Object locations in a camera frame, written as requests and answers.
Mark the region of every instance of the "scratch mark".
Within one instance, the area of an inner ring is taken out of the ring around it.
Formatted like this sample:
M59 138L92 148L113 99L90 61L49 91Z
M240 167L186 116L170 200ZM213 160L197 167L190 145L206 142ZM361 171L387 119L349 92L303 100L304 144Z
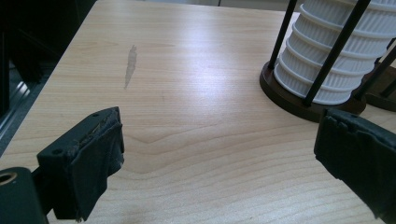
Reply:
M129 50L129 55L128 55L128 66L126 68L126 74L125 74L125 86L124 86L125 90L126 88L128 88L129 82L131 81L132 78L132 74L134 73L136 58L137 58L136 46L133 45L131 50Z

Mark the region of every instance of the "dark wooden base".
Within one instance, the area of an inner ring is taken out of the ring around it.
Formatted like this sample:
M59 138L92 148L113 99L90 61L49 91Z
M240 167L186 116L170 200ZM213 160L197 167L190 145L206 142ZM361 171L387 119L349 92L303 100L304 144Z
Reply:
M366 75L363 82L370 76L371 74ZM390 66L367 91L365 95L367 104L396 112L396 92L387 98L380 94L394 80L396 80L396 68Z
M319 105L312 103L311 106L305 106L303 105L302 98L290 93L277 83L274 77L274 70L268 68L268 63L262 69L260 85L265 94L281 108L297 117L314 122L319 122L323 109L335 108L359 115L366 107L364 99L358 101L353 97L340 105Z

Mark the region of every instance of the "wood grain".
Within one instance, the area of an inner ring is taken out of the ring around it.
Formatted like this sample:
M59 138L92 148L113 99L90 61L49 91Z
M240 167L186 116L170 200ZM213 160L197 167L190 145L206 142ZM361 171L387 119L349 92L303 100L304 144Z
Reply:
M41 149L117 105L125 163L87 223L381 223L315 160L318 125L262 92L259 74L282 19L274 11L96 2L0 168L35 169ZM124 89L132 46L137 61ZM392 113L368 105L362 116L396 132Z

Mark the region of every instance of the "table surface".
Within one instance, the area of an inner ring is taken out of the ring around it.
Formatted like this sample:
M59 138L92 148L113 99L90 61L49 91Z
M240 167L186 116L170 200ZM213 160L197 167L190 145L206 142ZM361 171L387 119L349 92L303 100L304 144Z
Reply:
M0 168L35 169L40 150L117 105L125 163L87 223L381 223L315 160L318 125L262 92L283 15L96 2ZM396 132L394 113L368 105L361 116Z

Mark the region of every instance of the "black vertical bar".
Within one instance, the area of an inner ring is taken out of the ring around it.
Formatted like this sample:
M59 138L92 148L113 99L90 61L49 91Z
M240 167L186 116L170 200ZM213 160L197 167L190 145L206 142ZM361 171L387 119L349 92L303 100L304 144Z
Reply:
M9 109L9 58L6 31L0 33L0 117Z
M288 31L291 16L293 15L294 8L296 7L296 4L297 4L297 0L289 1L288 9L286 9L285 18L282 21L282 25L280 27L279 34L277 35L277 40L275 43L273 54L271 56L271 60L268 63L268 68L270 68L270 69L275 68L276 58L277 58L277 55L279 54L280 47L282 47L282 42L283 42L283 39L285 38L285 34Z
M388 98L396 90L396 80L392 81L381 93L381 96Z
M387 45L387 49L389 49L390 46L392 46L393 42L395 42L395 38L393 38L393 39L390 40L389 44ZM375 60L375 63L374 63L374 64L378 64L378 63L379 63L379 60L381 60L381 58L382 58L382 57L377 58L377 59Z
M332 65L335 63L335 60L337 60L338 55L341 53L341 50L348 41L350 35L352 34L353 30L355 29L356 25L361 19L361 16L363 15L369 4L370 0L359 0L356 6L353 8L349 18L346 21L346 24L344 25L343 30L341 31L341 34L337 37L337 40L335 41L332 50L329 53L329 56L327 56L326 61L320 68L318 76L312 84L311 89L309 90L305 99L303 99L303 105L311 106L312 101L317 95L321 85L323 84L324 79L329 74L330 70L332 69Z
M359 91L356 93L355 98L361 101L364 94L373 86L376 80L381 76L385 70L393 63L396 58L396 48L393 48L384 61L374 70L371 77L364 83Z

